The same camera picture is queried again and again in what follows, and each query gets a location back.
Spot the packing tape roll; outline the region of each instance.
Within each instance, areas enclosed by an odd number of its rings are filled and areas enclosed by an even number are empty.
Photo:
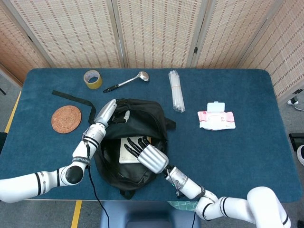
[[[95,80],[94,82],[89,82],[90,79],[92,79],[94,77],[97,78],[97,80]],[[87,87],[89,87],[90,89],[98,89],[101,86],[101,84],[103,83],[103,80],[97,70],[87,71],[84,74],[84,81],[85,81],[85,84],[87,85]]]

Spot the book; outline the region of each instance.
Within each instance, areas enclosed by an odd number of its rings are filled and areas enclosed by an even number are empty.
[[[134,143],[137,143],[138,139],[142,136],[134,136],[129,137]],[[127,138],[122,138],[120,142],[120,153],[119,153],[119,163],[120,164],[129,164],[129,163],[139,163],[137,158],[133,156],[130,152],[127,151],[127,149],[124,147],[124,144],[127,144],[129,147],[131,147],[128,143]]]

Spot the plastic straw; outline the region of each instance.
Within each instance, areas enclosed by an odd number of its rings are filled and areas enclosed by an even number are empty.
[[[169,75],[169,80],[172,90],[173,109],[177,112],[182,113],[186,109],[180,87],[181,86],[180,76],[178,75],[176,70],[170,71],[168,75]]]

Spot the table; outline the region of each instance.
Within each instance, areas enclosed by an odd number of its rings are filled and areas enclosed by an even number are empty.
[[[52,95],[53,90],[90,100],[97,112],[113,98],[136,98],[160,103],[166,117],[177,123],[168,131],[168,157],[196,183],[218,197],[246,198],[250,189],[267,186],[282,202],[299,200],[301,184],[292,160],[269,74],[258,69],[177,69],[186,111],[173,110],[168,79],[170,69],[97,69],[104,83],[90,90],[83,82],[89,69],[34,69],[27,75],[19,105],[0,156],[0,178],[37,171],[53,171],[71,163],[72,153],[88,126],[90,107]],[[104,94],[102,91],[146,71],[149,83],[135,80]],[[234,113],[236,129],[207,131],[199,128],[197,111],[208,102],[226,103]],[[78,128],[58,134],[51,116],[65,105],[82,113]],[[92,177],[101,200],[124,200],[119,191],[99,176]],[[73,187],[55,188],[39,199],[94,200],[85,174]],[[159,175],[138,190],[132,200],[177,200],[174,188]]]

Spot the round coaster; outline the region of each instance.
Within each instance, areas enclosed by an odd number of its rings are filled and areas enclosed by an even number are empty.
[[[75,130],[81,121],[80,110],[72,105],[63,106],[57,109],[52,115],[53,129],[62,134]]]

